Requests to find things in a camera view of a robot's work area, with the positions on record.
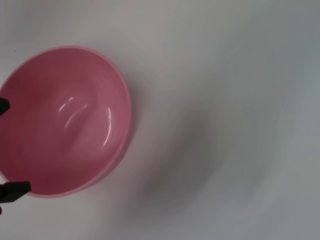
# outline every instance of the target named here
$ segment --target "pink bowl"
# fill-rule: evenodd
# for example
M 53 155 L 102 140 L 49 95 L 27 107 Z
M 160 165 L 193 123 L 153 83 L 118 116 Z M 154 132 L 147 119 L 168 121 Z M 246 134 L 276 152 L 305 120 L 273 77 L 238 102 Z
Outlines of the pink bowl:
M 117 68 L 84 47 L 33 56 L 6 80 L 0 97 L 0 171 L 30 181 L 31 195 L 69 195 L 95 183 L 124 155 L 132 120 L 127 85 Z

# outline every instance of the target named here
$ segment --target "white table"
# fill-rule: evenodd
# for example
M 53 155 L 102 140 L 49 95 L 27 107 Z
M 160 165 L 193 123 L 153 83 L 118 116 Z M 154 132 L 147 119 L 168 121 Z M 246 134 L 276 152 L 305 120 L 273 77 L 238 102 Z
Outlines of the white table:
M 318 240 L 319 0 L 2 0 L 0 78 L 82 45 L 136 132 L 108 177 L 3 204 L 1 240 Z

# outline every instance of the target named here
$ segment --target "bowl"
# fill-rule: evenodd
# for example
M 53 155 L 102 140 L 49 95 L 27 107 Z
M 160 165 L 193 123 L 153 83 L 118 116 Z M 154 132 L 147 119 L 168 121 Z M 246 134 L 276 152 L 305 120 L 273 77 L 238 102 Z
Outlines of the bowl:
M 30 181 L 30 195 L 54 198 L 105 177 L 128 147 L 128 87 L 115 65 L 80 46 L 43 51 L 20 65 L 0 90 L 0 172 Z

